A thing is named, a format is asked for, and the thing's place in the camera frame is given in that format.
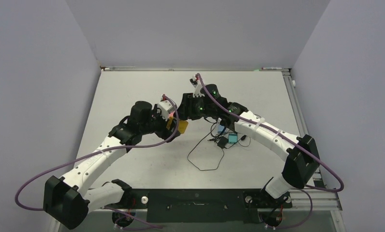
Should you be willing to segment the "yellow block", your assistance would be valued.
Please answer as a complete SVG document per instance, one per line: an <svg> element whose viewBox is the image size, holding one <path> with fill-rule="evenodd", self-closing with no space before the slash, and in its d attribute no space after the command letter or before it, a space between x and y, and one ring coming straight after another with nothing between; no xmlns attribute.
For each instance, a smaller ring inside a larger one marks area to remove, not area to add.
<svg viewBox="0 0 385 232"><path fill-rule="evenodd" d="M178 132L180 134L184 134L189 124L188 121L176 119L173 116L171 116L167 121L166 129L172 132L177 127L177 123L178 123Z"/></svg>

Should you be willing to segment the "black TP-Link adapter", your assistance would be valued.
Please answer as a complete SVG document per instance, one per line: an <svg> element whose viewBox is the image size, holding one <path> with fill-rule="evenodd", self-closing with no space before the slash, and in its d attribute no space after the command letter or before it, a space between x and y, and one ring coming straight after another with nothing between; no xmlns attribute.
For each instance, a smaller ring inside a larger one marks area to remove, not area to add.
<svg viewBox="0 0 385 232"><path fill-rule="evenodd" d="M221 137L218 141L217 141L217 146L221 149L224 149L225 146L228 144L229 140L226 138L226 137Z"/></svg>

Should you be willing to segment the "teal block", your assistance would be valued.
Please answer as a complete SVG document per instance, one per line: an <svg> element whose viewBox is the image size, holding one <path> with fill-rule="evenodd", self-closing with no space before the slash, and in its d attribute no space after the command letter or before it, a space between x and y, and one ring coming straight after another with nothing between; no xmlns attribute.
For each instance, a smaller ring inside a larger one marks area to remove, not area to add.
<svg viewBox="0 0 385 232"><path fill-rule="evenodd" d="M238 141L238 136L235 133L228 134L228 143L235 144Z"/></svg>

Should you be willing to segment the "pink triangular power strip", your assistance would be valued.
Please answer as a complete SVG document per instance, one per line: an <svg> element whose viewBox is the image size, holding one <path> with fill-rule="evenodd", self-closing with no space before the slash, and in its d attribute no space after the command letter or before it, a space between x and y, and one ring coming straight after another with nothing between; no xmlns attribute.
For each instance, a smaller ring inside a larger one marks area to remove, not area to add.
<svg viewBox="0 0 385 232"><path fill-rule="evenodd" d="M170 108L160 108L158 107L156 109L156 113L158 115L159 118L162 118L164 120L168 120L174 113L174 108L173 107L170 107Z"/></svg>

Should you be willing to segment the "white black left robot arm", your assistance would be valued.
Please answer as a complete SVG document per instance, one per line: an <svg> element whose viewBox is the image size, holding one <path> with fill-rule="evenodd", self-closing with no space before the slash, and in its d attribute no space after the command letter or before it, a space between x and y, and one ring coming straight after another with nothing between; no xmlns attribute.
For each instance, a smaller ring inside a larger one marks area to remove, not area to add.
<svg viewBox="0 0 385 232"><path fill-rule="evenodd" d="M48 178L44 186L44 211L72 230L96 209L113 203L120 208L129 206L130 186L123 181L116 179L94 189L92 184L130 150L144 148L140 145L144 135L154 133L168 143L177 135L178 126L176 106L169 98L155 105L137 101L130 114L111 129L93 153L74 161L74 168L61 177Z"/></svg>

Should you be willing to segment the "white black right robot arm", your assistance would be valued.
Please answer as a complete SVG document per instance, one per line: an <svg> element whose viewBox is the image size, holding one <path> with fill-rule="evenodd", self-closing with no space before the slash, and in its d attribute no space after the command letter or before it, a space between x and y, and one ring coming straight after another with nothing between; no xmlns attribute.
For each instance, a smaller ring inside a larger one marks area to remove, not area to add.
<svg viewBox="0 0 385 232"><path fill-rule="evenodd" d="M206 87L208 92L197 87L194 93L182 95L178 107L180 118L219 119L222 126L259 142L285 162L281 174L263 187L261 202L265 206L273 207L290 189L303 189L319 167L315 140L309 135L300 137L272 126L247 107L222 97L215 84Z"/></svg>

